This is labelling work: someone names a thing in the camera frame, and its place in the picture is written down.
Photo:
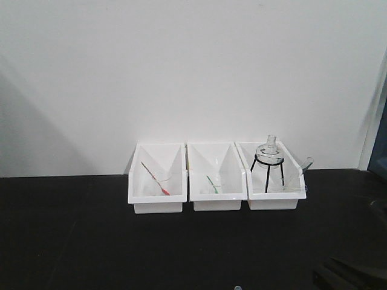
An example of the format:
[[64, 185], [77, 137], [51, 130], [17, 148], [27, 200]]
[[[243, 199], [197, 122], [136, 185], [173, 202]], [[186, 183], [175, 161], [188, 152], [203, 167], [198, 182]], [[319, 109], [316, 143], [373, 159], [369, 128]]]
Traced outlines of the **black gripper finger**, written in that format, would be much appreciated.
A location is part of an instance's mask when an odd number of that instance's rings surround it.
[[330, 257], [313, 270], [313, 284], [319, 289], [386, 289], [386, 269]]

